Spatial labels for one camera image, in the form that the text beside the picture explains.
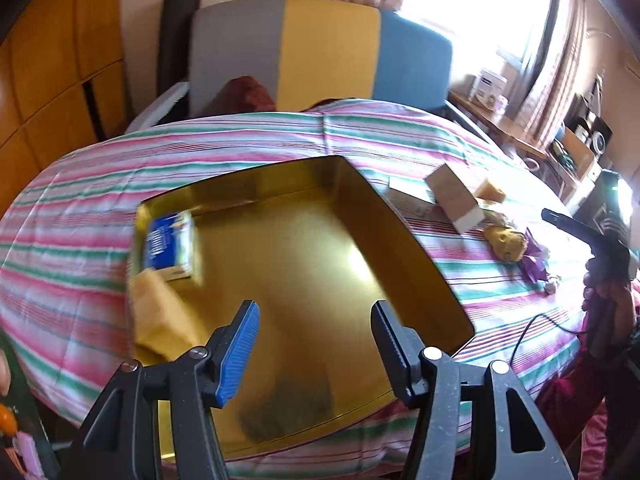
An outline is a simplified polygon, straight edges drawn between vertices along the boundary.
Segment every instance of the wooden wardrobe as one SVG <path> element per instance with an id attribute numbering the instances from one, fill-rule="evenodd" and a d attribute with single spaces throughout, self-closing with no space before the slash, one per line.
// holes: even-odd
<path id="1" fill-rule="evenodd" d="M 60 156 L 129 114 L 120 0 L 31 0 L 0 44 L 0 216 Z"/>

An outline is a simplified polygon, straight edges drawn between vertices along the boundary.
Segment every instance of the blue gripper pad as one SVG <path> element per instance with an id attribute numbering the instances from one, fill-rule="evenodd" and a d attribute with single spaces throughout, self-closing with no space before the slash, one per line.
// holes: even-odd
<path id="1" fill-rule="evenodd" d="M 253 301 L 244 301 L 231 325 L 226 329 L 225 336 L 231 334 L 231 341 L 223 342 L 228 342 L 228 347 L 220 363 L 220 378 L 215 392 L 220 408 L 238 391 L 259 326 L 260 308 Z"/>

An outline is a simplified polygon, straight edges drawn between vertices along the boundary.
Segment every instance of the white box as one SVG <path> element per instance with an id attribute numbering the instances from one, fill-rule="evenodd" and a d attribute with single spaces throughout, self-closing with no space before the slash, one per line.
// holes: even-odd
<path id="1" fill-rule="evenodd" d="M 506 78 L 490 70 L 482 69 L 478 77 L 476 77 L 471 95 L 473 95 L 482 106 L 489 108 L 489 110 L 495 110 L 498 99 L 504 92 L 506 86 Z"/>
<path id="2" fill-rule="evenodd" d="M 484 212 L 476 197 L 446 164 L 425 177 L 425 181 L 433 191 L 438 205 L 460 234 L 484 220 Z"/>
<path id="3" fill-rule="evenodd" d="M 396 209 L 419 218 L 425 216 L 433 205 L 433 198 L 424 182 L 408 182 L 396 176 L 389 177 L 385 197 Z"/>
<path id="4" fill-rule="evenodd" d="M 193 219 L 189 211 L 151 222 L 146 234 L 144 264 L 169 280 L 188 278 L 193 265 Z"/>

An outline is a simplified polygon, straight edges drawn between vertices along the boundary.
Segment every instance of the bed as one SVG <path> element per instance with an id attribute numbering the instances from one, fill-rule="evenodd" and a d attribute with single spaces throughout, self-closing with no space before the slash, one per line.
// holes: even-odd
<path id="1" fill-rule="evenodd" d="M 156 126 L 70 153 L 42 171 L 0 221 L 0 323 L 32 392 L 79 424 L 132 351 L 127 257 L 137 205 L 165 190 L 244 168 L 295 158 L 342 155 L 374 187 L 389 176 L 421 180 L 450 164 L 470 187 L 488 174 L 506 183 L 507 206 L 551 249 L 555 295 L 494 259 L 482 232 L 458 235 L 442 217 L 406 216 L 475 329 L 456 356 L 486 365 L 509 360 L 528 320 L 545 312 L 577 330 L 588 247 L 540 220 L 565 212 L 541 181 L 462 127 L 416 108 L 351 99 L 305 113 L 251 113 Z M 573 335 L 538 319 L 514 359 L 536 395 L 578 350 Z M 468 446 L 463 406 L 459 448 Z M 315 442 L 228 464 L 235 478 L 379 475 L 401 468 L 417 413 L 393 402 Z"/>

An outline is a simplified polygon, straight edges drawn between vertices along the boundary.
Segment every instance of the metal tray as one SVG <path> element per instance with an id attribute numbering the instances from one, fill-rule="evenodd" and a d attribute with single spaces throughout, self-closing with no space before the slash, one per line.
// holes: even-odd
<path id="1" fill-rule="evenodd" d="M 190 210 L 194 273 L 171 287 L 202 343 L 242 300 L 260 330 L 238 394 L 213 410 L 225 458 L 296 446 L 341 430 L 393 400 L 371 335 L 376 300 L 450 354 L 474 335 L 458 300 L 403 220 L 340 156 L 227 173 L 144 201 L 132 275 L 153 218 Z M 160 359 L 137 348 L 144 364 Z M 169 406 L 161 453 L 174 455 Z"/>

